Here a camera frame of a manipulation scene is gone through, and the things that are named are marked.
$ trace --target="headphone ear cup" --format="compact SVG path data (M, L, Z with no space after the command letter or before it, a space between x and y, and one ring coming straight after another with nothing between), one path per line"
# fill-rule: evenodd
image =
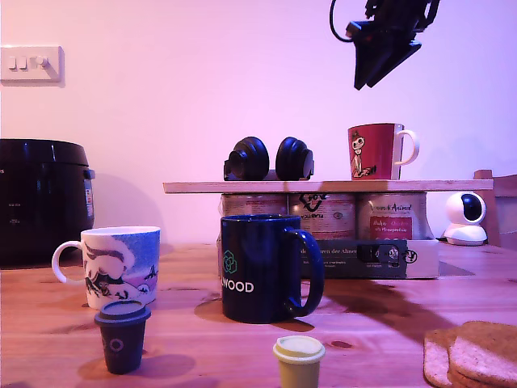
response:
M280 180L308 179L313 174L313 151L295 137L286 137L278 148L275 160L276 176Z
M240 140L225 162L225 174L240 180L262 180L269 172L269 154L262 141L253 136Z

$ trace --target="table surface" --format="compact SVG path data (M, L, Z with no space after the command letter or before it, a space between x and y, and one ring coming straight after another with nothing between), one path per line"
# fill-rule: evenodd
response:
M124 376L106 370L84 289L59 283L50 268L4 270L2 387L279 387L272 347L295 334L326 346L320 387L428 386L425 331L517 324L517 252L440 243L439 255L439 279L328 280L308 317L251 325L221 313L216 248L177 247L160 260L141 367ZM65 273L81 270L70 264Z

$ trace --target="tin can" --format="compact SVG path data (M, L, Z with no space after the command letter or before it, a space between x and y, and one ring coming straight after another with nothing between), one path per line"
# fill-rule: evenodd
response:
M222 194L219 203L222 217L242 214L288 214L286 194ZM221 251L221 232L216 241L218 274L221 276L223 252Z
M358 239L434 238L427 222L426 192L359 194L356 209Z
M301 217L301 229L316 240L355 238L355 196L346 193L289 194L289 214Z

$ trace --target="wooden shelf board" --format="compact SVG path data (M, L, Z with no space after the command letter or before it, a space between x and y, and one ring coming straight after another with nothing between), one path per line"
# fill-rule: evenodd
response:
M492 179L469 180L346 180L346 181L222 181L169 182L166 194L274 193L274 192L463 192L492 190Z

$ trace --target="mug handle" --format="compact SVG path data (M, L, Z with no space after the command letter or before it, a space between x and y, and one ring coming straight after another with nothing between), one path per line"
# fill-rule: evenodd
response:
M404 135L408 135L411 137L411 141L413 142L413 152L411 153L411 156L409 156L406 160L403 161L396 161L394 164L397 166L402 166L404 164L410 164L411 162L414 162L414 160L418 156L418 152L420 152L420 140L418 139L415 132L410 131L409 129L403 129L401 132L397 133L397 137L402 137Z
M61 256L61 253L65 248L68 247L74 247L77 249L82 250L82 245L79 241L67 241L62 243L59 247L57 247L56 251L54 252L52 256L52 270L54 271L54 274L56 275L56 278L61 282L65 283L67 285L84 285L84 280L73 280L69 277L66 277L63 275L63 272L61 272L61 269L59 268L59 257Z
M310 288L309 296L305 305L302 306L293 297L289 297L285 303L287 309L295 317L304 317L316 310L323 296L323 288L325 284L325 266L323 265L322 253L320 247L311 233L305 230L290 229L286 233L301 241L309 253L310 262Z

